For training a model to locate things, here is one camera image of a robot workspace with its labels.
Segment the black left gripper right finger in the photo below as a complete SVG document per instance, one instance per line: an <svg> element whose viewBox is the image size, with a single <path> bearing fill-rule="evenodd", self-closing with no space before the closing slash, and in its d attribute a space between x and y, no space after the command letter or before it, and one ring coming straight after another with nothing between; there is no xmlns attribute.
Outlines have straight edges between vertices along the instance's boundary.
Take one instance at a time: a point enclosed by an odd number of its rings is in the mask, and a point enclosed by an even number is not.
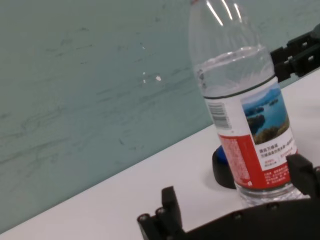
<svg viewBox="0 0 320 240"><path fill-rule="evenodd" d="M299 153L286 157L291 183L305 196L320 199L320 168Z"/></svg>

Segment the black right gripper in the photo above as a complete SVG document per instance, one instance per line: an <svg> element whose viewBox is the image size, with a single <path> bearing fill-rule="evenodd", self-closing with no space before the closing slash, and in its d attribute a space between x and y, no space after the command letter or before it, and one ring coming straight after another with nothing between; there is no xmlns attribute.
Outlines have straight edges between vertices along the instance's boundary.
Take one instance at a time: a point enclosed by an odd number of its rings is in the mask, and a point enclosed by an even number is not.
<svg viewBox="0 0 320 240"><path fill-rule="evenodd" d="M300 35L270 53L275 76L279 83L289 79L292 74L303 77L320 67L320 24L309 34Z"/></svg>

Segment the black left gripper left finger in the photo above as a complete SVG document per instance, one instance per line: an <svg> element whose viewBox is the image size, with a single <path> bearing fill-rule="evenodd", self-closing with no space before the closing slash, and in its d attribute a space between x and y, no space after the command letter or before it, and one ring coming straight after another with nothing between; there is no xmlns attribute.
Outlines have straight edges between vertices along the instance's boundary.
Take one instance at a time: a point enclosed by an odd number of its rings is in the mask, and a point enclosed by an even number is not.
<svg viewBox="0 0 320 240"><path fill-rule="evenodd" d="M161 190L162 206L151 216L148 213L137 217L144 240L184 240L182 216L173 186Z"/></svg>

